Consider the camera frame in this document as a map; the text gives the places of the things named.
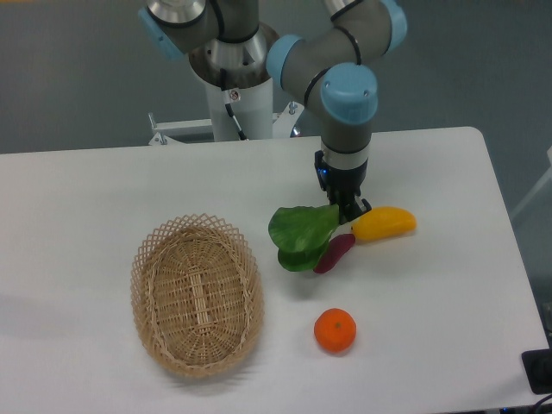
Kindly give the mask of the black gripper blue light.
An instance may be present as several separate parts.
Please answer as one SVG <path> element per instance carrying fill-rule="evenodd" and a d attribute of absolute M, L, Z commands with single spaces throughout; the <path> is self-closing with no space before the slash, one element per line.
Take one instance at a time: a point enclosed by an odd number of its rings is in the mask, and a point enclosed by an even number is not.
<path fill-rule="evenodd" d="M 325 163 L 323 151 L 315 152 L 314 167 L 322 191 L 330 204 L 339 204 L 340 224 L 351 223 L 372 210 L 371 204 L 361 198 L 361 185 L 367 174 L 367 163 L 348 170 Z"/>

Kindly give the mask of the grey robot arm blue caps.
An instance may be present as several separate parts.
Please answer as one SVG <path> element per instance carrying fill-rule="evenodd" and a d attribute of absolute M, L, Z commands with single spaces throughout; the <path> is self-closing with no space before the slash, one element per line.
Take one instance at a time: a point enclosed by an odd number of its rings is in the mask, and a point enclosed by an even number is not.
<path fill-rule="evenodd" d="M 169 59 L 187 58 L 204 84 L 216 141 L 271 138 L 273 87 L 321 124 L 315 168 L 342 223 L 370 210 L 361 195 L 378 82 L 369 63 L 407 34 L 393 1 L 328 1 L 331 29 L 315 40 L 278 35 L 256 1 L 148 1 L 138 16 Z"/>

